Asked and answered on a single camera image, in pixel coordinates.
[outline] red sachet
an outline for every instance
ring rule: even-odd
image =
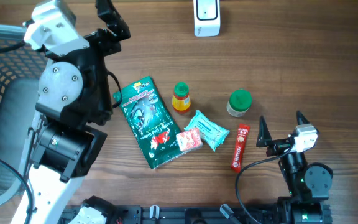
[[[248,125],[240,124],[237,131],[236,148],[234,148],[233,161],[231,162],[231,169],[237,173],[241,170],[242,153],[246,147],[247,136],[249,129]]]

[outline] gray mesh bin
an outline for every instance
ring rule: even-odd
[[[0,47],[16,44],[25,28],[0,25]],[[45,57],[25,46],[0,54],[0,159],[25,175],[39,121],[34,115],[38,98],[38,79]],[[23,192],[19,180],[0,166],[0,205]]]

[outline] red packaging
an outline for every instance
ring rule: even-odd
[[[237,173],[241,170],[242,153],[246,147],[247,136],[249,129],[248,125],[240,124],[237,131],[236,147],[234,148],[233,161],[231,162],[231,169]]]
[[[201,141],[201,134],[198,128],[193,128],[189,131],[184,131],[177,134],[177,142],[179,149],[182,152],[192,151],[203,147]]]

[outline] snack bag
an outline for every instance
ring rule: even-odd
[[[119,92],[113,97],[118,101]],[[123,88],[120,108],[151,169],[185,153],[177,143],[176,135],[181,131],[165,108],[151,77]]]
[[[193,128],[199,129],[202,140],[206,141],[213,151],[223,143],[230,132],[211,122],[199,110],[196,110],[196,115],[191,119],[189,125],[185,127],[185,130],[188,131]]]

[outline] small jar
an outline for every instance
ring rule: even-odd
[[[241,117],[251,107],[252,96],[247,90],[236,90],[230,96],[227,103],[227,112],[231,116]]]
[[[190,105],[189,87],[184,82],[177,83],[172,97],[173,109],[179,114],[185,114],[190,110]]]

